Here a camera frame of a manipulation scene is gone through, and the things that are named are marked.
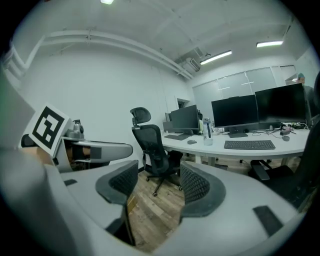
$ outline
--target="fluorescent light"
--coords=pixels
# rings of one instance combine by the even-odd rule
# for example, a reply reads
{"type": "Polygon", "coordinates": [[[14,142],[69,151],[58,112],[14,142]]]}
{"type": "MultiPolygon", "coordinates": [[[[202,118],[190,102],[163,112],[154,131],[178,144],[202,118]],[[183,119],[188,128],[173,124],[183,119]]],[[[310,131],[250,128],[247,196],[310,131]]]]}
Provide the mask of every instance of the fluorescent light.
{"type": "Polygon", "coordinates": [[[100,0],[101,3],[111,5],[114,0],[100,0]]]}
{"type": "Polygon", "coordinates": [[[229,87],[222,88],[222,89],[218,89],[218,91],[221,91],[221,90],[224,90],[224,89],[228,89],[228,88],[230,88],[230,86],[229,86],[229,87]]]}
{"type": "Polygon", "coordinates": [[[204,64],[207,64],[207,63],[209,63],[209,62],[212,62],[212,61],[215,61],[215,60],[217,60],[217,59],[220,59],[220,58],[222,58],[222,57],[224,57],[224,56],[228,56],[228,55],[230,55],[230,54],[232,54],[232,51],[228,50],[228,51],[223,52],[223,53],[220,53],[220,54],[218,54],[218,55],[216,55],[216,56],[207,58],[207,59],[204,60],[204,61],[200,61],[200,64],[201,64],[201,65],[204,65],[204,64]]]}
{"type": "Polygon", "coordinates": [[[257,42],[256,47],[280,46],[284,41],[257,42]]]}
{"type": "Polygon", "coordinates": [[[243,85],[252,84],[252,83],[254,82],[245,82],[245,83],[242,83],[241,85],[243,86],[243,85]]]}

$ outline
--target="black keyboard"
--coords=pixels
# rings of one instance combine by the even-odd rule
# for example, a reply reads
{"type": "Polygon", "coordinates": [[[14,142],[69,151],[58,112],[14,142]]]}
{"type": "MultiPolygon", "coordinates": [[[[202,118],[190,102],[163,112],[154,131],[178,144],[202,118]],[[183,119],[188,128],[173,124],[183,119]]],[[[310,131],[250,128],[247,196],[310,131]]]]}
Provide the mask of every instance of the black keyboard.
{"type": "Polygon", "coordinates": [[[226,140],[224,148],[228,150],[274,150],[271,140],[226,140]]]}
{"type": "Polygon", "coordinates": [[[167,136],[164,136],[165,138],[168,138],[168,139],[173,139],[173,140],[177,140],[177,141],[183,141],[189,137],[191,137],[192,135],[191,134],[180,134],[180,135],[167,135],[167,136]]]}

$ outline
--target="gray chair armrest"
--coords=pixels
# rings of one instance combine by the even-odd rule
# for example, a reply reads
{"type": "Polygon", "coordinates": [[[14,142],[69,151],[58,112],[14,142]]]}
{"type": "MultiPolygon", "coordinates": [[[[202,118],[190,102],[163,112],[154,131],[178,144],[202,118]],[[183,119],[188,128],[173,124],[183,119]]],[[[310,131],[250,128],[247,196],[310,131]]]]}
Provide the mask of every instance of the gray chair armrest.
{"type": "Polygon", "coordinates": [[[252,172],[257,176],[260,181],[268,181],[270,180],[269,175],[267,174],[264,167],[260,164],[260,162],[255,161],[251,162],[252,172]]]}

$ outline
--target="computer mouse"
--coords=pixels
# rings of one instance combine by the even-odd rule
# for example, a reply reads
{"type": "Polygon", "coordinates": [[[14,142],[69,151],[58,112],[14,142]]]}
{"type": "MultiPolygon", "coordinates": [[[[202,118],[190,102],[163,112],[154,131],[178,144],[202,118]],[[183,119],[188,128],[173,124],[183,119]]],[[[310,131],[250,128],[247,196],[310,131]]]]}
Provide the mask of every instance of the computer mouse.
{"type": "Polygon", "coordinates": [[[191,144],[196,144],[197,142],[195,141],[195,140],[188,140],[188,142],[187,142],[189,145],[191,145],[191,144]]]}
{"type": "Polygon", "coordinates": [[[282,136],[282,139],[283,139],[285,142],[290,141],[290,137],[289,137],[289,136],[282,136]]]}

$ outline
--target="black monitor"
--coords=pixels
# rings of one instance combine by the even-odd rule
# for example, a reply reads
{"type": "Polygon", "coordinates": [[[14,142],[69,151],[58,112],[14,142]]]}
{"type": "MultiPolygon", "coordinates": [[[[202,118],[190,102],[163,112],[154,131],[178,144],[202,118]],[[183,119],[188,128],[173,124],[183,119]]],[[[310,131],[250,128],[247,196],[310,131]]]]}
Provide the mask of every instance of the black monitor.
{"type": "Polygon", "coordinates": [[[173,128],[199,130],[197,105],[187,106],[171,112],[173,128]]]}
{"type": "Polygon", "coordinates": [[[258,123],[254,95],[231,97],[211,102],[214,127],[237,127],[258,123]]]}
{"type": "Polygon", "coordinates": [[[305,94],[301,83],[257,91],[255,97],[260,123],[306,120],[305,94]]]}

